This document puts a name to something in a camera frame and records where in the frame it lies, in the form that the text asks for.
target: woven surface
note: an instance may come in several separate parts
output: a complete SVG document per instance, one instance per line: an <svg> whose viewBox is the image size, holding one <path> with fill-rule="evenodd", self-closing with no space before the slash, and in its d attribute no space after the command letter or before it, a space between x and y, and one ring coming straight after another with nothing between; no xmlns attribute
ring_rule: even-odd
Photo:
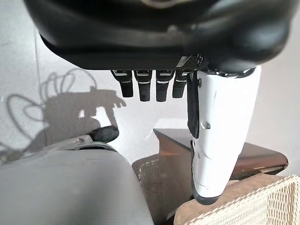
<svg viewBox="0 0 300 225"><path fill-rule="evenodd" d="M229 185L211 206L195 200L176 211L175 225L299 225L300 178L258 174Z"/></svg>

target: black robotic finger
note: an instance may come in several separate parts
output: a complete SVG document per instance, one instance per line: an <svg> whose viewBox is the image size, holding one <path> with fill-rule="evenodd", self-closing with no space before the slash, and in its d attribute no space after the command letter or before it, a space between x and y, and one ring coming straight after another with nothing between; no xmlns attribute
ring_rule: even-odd
<svg viewBox="0 0 300 225"><path fill-rule="evenodd" d="M140 101L150 101L152 70L134 70L134 74L139 84Z"/></svg>
<svg viewBox="0 0 300 225"><path fill-rule="evenodd" d="M88 134L93 141L109 143L119 136L119 130L115 126L100 127Z"/></svg>
<svg viewBox="0 0 300 225"><path fill-rule="evenodd" d="M156 71L156 100L165 102L170 80L173 78L175 70Z"/></svg>
<svg viewBox="0 0 300 225"><path fill-rule="evenodd" d="M111 70L113 77L120 83L124 98L133 97L132 71Z"/></svg>
<svg viewBox="0 0 300 225"><path fill-rule="evenodd" d="M189 72L183 70L176 70L175 80L173 84L173 98L182 98L184 88L187 84L187 75Z"/></svg>

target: white wall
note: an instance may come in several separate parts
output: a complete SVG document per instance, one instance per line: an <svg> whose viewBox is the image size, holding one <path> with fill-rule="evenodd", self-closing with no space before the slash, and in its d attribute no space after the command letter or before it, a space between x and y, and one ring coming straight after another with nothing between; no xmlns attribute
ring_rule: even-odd
<svg viewBox="0 0 300 225"><path fill-rule="evenodd" d="M96 79L98 89L116 90L115 94L104 92L100 93L101 95L89 96L90 86L93 85L91 79L86 78L83 71L76 71L76 82L68 91L71 94L56 93L53 89L54 82L48 82L50 101L48 105L43 104L43 94L40 94L42 84L49 81L51 75L60 76L61 79L76 67L45 47L23 1L1 0L0 12L0 152L19 151L33 142L35 147L41 147L59 138L84 134L99 125L109 125L101 104L107 104L109 96L114 96L116 101L121 97L120 86L110 73L89 71ZM287 47L280 56L262 67L260 89L247 138L250 143L286 154L290 165L285 173L297 174L300 174L299 24L298 13ZM170 99L170 89L169 101L157 103L154 100L154 85L153 80L150 103L139 102L135 83L135 98L123 99L126 107L113 108L120 128L120 137L112 145L131 163L158 153L158 140L152 132L154 127L186 127L186 100ZM7 108L8 99L14 94L26 97L15 97L10 101L12 114L26 135L16 127ZM27 112L33 117L29 118L24 114L23 108L32 105L33 102L36 107L28 108ZM82 103L85 104L84 107L100 104L95 108L96 116L75 121L74 118L68 118L68 110L72 114Z"/></svg>
<svg viewBox="0 0 300 225"><path fill-rule="evenodd" d="M300 175L300 12L284 51L262 66L247 141L284 153L284 173Z"/></svg>

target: gray surface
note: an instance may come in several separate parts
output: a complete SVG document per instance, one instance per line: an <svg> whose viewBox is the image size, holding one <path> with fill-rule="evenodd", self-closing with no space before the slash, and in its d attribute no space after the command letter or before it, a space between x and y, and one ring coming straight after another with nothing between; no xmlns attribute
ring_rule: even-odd
<svg viewBox="0 0 300 225"><path fill-rule="evenodd" d="M108 150L53 151L0 170L2 225L152 225L130 164Z"/></svg>

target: wooden table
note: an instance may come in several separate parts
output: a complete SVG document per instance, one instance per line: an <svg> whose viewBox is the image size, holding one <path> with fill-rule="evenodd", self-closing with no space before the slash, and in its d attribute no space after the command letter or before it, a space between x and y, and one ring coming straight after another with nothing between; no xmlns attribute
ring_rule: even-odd
<svg viewBox="0 0 300 225"><path fill-rule="evenodd" d="M159 153L134 162L132 168L154 223L165 225L176 209L192 198L191 137L187 129L155 129L154 132L159 139ZM241 180L256 173L277 174L287 165L283 154L245 143L231 179Z"/></svg>

